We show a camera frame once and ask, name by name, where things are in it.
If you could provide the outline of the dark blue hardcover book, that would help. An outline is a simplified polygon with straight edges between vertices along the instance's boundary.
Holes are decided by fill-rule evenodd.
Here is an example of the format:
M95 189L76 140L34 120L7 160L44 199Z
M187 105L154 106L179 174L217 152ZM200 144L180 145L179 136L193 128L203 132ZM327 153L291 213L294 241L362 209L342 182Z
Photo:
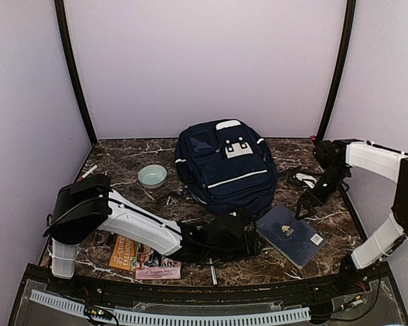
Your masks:
M304 268L326 239L283 204L274 206L256 222L257 232L298 269Z

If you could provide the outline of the navy blue student backpack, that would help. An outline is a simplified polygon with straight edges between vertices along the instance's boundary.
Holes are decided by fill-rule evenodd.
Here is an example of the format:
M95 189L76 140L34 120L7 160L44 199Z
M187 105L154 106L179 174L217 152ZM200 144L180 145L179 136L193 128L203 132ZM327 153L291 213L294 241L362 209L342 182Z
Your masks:
M264 138L237 119L182 131L175 167L190 195L214 215L237 209L260 215L271 208L277 168Z

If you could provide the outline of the pink Shrew paperback book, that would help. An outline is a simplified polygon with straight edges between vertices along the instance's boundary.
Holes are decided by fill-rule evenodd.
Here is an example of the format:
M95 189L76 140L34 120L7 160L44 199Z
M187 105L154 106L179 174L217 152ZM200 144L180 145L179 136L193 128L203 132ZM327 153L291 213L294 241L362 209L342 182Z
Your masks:
M181 278L182 264L168 257L152 253L138 253L135 262L137 280L172 280Z

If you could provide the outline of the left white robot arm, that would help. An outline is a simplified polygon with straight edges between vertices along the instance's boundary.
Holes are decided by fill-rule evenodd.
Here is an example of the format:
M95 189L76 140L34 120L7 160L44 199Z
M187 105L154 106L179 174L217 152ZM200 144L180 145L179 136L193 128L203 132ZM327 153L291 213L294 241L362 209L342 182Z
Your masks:
M82 291L74 275L79 245L95 230L125 236L182 263L255 256L261 245L249 218L232 214L210 222L182 223L152 214L124 198L103 174L59 189L45 237L52 240L51 271L68 296Z

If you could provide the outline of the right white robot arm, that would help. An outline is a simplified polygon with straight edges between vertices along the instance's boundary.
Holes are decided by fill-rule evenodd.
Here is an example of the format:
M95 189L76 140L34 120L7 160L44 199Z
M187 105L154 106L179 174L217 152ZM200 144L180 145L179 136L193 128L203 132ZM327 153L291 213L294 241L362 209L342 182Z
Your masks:
M297 200L295 217L302 220L313 215L350 178L352 170L362 170L368 184L363 186L357 178L353 185L361 193L351 197L370 234L350 253L346 265L369 268L408 239L408 153L358 139L316 139L314 144L313 156L324 172Z

